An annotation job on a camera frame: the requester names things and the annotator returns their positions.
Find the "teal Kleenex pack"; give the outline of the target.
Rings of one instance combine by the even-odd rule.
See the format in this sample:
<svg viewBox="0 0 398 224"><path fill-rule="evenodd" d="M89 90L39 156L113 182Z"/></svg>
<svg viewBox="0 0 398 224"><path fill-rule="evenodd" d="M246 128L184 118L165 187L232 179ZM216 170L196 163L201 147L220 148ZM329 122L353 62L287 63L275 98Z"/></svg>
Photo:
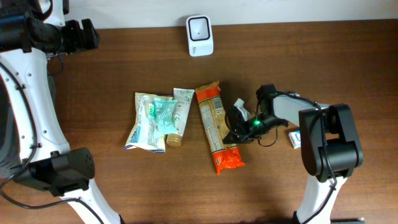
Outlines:
<svg viewBox="0 0 398 224"><path fill-rule="evenodd" d="M149 118L155 125L155 130L161 135L168 135L177 132L174 125L173 113L177 100L163 100L154 98L149 104Z"/></svg>
<svg viewBox="0 0 398 224"><path fill-rule="evenodd" d="M289 133L289 139L294 149L301 147L300 131L293 131Z"/></svg>

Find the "orange noodle packet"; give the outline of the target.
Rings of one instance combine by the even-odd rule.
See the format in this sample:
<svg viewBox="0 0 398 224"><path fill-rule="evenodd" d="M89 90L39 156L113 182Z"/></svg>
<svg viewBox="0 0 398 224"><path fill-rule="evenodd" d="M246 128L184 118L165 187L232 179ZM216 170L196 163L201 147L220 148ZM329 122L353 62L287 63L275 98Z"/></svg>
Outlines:
<svg viewBox="0 0 398 224"><path fill-rule="evenodd" d="M236 144L225 144L223 139L229 133L220 95L219 81L195 89L203 127L210 145L211 156L218 175L224 169L243 167Z"/></svg>

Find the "white cream tube gold cap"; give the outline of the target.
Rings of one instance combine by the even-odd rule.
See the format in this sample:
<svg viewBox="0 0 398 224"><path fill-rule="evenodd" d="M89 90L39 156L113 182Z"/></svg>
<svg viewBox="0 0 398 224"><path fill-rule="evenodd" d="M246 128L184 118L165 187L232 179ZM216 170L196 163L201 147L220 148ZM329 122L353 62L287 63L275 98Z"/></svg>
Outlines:
<svg viewBox="0 0 398 224"><path fill-rule="evenodd" d="M166 143L169 146L178 147L182 144L182 138L194 93L195 90L192 89L174 88L173 100L176 100L177 103L172 115L172 121L176 131L167 135Z"/></svg>

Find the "beige snack bag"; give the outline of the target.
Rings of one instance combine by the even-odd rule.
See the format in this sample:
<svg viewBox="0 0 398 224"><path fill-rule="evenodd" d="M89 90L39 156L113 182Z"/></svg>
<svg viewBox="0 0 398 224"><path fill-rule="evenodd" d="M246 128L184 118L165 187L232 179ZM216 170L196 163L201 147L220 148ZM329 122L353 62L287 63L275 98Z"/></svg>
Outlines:
<svg viewBox="0 0 398 224"><path fill-rule="evenodd" d="M124 150L141 148L145 151L165 153L165 135L159 134L149 117L150 104L155 98L171 100L171 96L135 92L135 124L127 138Z"/></svg>

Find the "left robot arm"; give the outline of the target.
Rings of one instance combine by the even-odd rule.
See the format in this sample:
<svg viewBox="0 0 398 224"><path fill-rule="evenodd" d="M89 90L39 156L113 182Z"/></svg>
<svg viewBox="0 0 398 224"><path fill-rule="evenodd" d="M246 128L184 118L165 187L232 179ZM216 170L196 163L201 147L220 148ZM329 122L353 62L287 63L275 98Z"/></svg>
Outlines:
<svg viewBox="0 0 398 224"><path fill-rule="evenodd" d="M50 192L85 223L122 223L95 182L89 149L71 150L55 112L48 61L98 47L89 19L66 20L68 0L1 2L1 180Z"/></svg>

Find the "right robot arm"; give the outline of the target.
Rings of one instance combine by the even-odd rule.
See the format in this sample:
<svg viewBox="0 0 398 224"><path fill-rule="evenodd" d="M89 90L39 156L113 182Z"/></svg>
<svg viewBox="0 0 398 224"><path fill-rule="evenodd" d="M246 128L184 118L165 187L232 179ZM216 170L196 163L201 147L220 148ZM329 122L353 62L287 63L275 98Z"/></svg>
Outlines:
<svg viewBox="0 0 398 224"><path fill-rule="evenodd" d="M364 158L350 107L321 104L293 91L278 91L273 84L261 86L256 97L254 116L238 106L226 111L229 132L223 142L259 142L272 129L296 125L308 180L292 223L331 223L340 189Z"/></svg>

